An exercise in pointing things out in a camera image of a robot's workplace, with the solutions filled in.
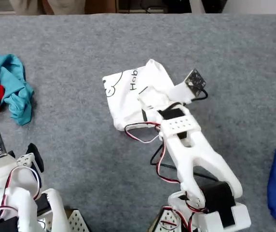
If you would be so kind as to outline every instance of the white plastic part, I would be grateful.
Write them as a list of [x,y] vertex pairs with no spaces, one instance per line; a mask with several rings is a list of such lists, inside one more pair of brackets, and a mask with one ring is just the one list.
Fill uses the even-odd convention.
[[[201,166],[215,175],[220,181],[226,181],[231,188],[233,196],[235,198],[241,197],[242,186],[233,171],[223,157],[213,150],[189,110],[184,106],[179,107],[186,116],[163,120],[161,135],[178,170],[181,190],[187,192],[190,205],[196,208],[205,207],[205,198],[193,177],[194,166]],[[177,136],[177,133],[183,131],[187,132],[186,141],[181,141]],[[190,147],[185,147],[183,142],[186,142]]]
[[81,213],[77,209],[69,217],[69,226],[72,232],[90,232]]
[[51,232],[69,232],[69,222],[59,192],[50,188],[43,193],[47,194],[47,200],[50,204],[51,211],[53,212]]
[[182,102],[185,104],[191,103],[192,99],[196,97],[190,88],[188,88],[185,81],[170,89],[167,96],[173,102]]
[[[168,204],[175,210],[182,212],[182,215],[188,221],[192,215],[192,211],[186,206],[183,200],[179,197],[184,195],[182,191],[175,192],[168,198]],[[219,213],[213,212],[209,214],[195,214],[192,220],[192,226],[199,228],[201,232],[234,232],[250,227],[251,220],[248,214],[248,209],[245,205],[236,203],[236,206],[231,208],[234,216],[235,225],[223,228]]]
[[[0,206],[3,198],[3,192],[10,171],[17,166],[31,167],[35,166],[41,183],[43,177],[36,164],[33,153],[21,156],[18,160],[10,155],[0,158]],[[28,169],[17,169],[13,172],[9,187],[6,189],[6,205],[18,210],[18,229],[19,232],[43,232],[48,229],[51,232],[70,232],[67,216],[64,211],[63,203],[59,193],[54,189],[48,189],[47,199],[51,210],[37,218],[37,206],[32,199],[32,194],[37,191],[37,181]],[[17,216],[15,211],[6,210],[3,219],[7,220]],[[45,224],[45,230],[37,220],[42,219]]]
[[29,191],[23,188],[8,188],[6,194],[9,197],[8,205],[18,209],[18,231],[43,232],[37,221],[37,205]]
[[[166,222],[174,223],[177,226],[170,225]],[[155,225],[154,232],[181,232],[181,219],[172,213],[171,210],[164,210],[158,220],[158,224]]]
[[193,225],[199,226],[202,232],[234,232],[250,227],[251,221],[245,205],[236,203],[236,206],[233,206],[231,211],[234,216],[235,225],[223,228],[223,225],[219,223],[221,218],[217,211],[210,214],[194,215]]

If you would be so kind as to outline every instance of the black wire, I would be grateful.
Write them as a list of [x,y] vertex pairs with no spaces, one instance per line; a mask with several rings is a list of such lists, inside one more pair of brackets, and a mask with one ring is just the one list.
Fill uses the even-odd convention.
[[[152,165],[152,166],[156,165],[156,163],[153,163],[153,160],[156,157],[156,155],[158,154],[158,152],[163,148],[163,146],[164,145],[161,144],[159,146],[159,148],[156,150],[156,152],[152,155],[152,157],[150,159],[150,165]],[[174,169],[174,170],[177,169],[175,166],[170,165],[170,164],[165,164],[165,163],[161,163],[161,166],[166,167],[166,168],[171,168],[171,169]],[[209,180],[218,181],[218,179],[216,179],[216,178],[213,178],[211,176],[204,175],[204,174],[201,174],[201,173],[194,172],[193,174],[196,175],[196,176],[199,176],[199,177],[203,177],[203,178],[209,179]]]
[[131,4],[132,4],[132,1],[131,1],[131,0],[128,0],[128,1],[127,1],[127,5],[128,5],[128,11],[127,11],[127,13],[128,13],[128,14],[130,13]]
[[159,110],[158,112],[161,114],[165,111],[168,111],[168,110],[171,110],[173,107],[175,107],[176,105],[183,105],[181,102],[175,102],[175,103],[172,103],[170,106],[168,106],[166,109],[164,110]]
[[45,229],[46,228],[46,223],[45,222],[43,222],[43,221],[39,221],[39,220],[37,220],[38,222],[41,222],[41,223],[43,223],[44,224],[44,228],[43,229]]
[[140,0],[140,7],[141,7],[141,9],[144,10],[144,11],[146,12],[146,14],[150,14],[150,12],[148,11],[148,9],[147,9],[147,8],[144,8],[144,7],[142,6],[142,2],[143,2],[143,0]]
[[203,92],[205,94],[205,96],[202,97],[202,98],[194,98],[194,99],[191,100],[192,102],[194,102],[194,101],[201,101],[201,100],[204,100],[204,99],[208,98],[209,95],[208,95],[208,93],[203,88],[198,88],[198,87],[194,87],[194,88],[196,88],[196,89],[200,90],[201,92]]

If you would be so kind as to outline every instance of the gray carpet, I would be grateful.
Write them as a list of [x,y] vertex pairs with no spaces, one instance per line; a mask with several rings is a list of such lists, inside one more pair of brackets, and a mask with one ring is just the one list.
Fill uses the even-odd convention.
[[101,78],[149,58],[175,83],[192,68],[206,79],[209,98],[189,108],[243,185],[247,231],[276,231],[266,197],[276,147],[276,15],[0,17],[7,53],[21,58],[35,90],[28,125],[0,113],[7,150],[22,155],[35,143],[46,186],[94,232],[146,231],[179,190],[148,165],[159,141],[142,145],[116,131],[106,103]]

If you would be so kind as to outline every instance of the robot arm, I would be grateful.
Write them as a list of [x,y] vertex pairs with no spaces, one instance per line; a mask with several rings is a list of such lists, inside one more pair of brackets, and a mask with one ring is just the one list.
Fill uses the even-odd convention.
[[35,145],[16,159],[0,136],[0,232],[69,232],[61,197],[54,189],[41,192],[43,161]]
[[[193,70],[182,83],[165,93],[146,87],[138,100],[146,114],[160,124],[157,126],[159,136],[177,168],[181,191],[169,197],[172,209],[182,215],[183,221],[190,221],[202,232],[238,231],[251,225],[246,206],[235,202],[242,196],[242,186],[223,157],[213,150],[190,111],[183,106],[197,100],[201,91],[207,97],[205,85],[199,72]],[[193,176],[194,166],[203,167],[216,176],[218,182],[198,186]]]
[[[242,196],[239,180],[222,156],[213,150],[189,110],[182,105],[177,107],[184,116],[163,120],[160,131],[177,168],[181,188],[181,192],[169,197],[169,205],[182,212],[187,221],[193,213],[188,205],[196,209],[212,207],[207,214],[200,212],[193,217],[193,226],[202,232],[232,232],[249,227],[251,222],[246,206],[234,201]],[[178,134],[184,132],[186,138],[180,139]],[[205,168],[219,182],[206,189],[199,187],[193,176],[194,166]]]

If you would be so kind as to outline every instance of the table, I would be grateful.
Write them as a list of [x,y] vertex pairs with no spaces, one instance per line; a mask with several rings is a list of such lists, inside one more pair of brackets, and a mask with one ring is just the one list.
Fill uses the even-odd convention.
[[202,74],[209,98],[189,109],[243,185],[247,231],[276,231],[266,196],[276,148],[276,15],[0,17],[7,53],[21,58],[35,90],[29,124],[16,125],[7,107],[0,112],[7,150],[20,156],[36,144],[45,187],[79,208],[94,232],[146,231],[179,190],[149,165],[159,141],[142,145],[113,127],[103,88],[103,76],[150,58],[175,84],[193,68]]

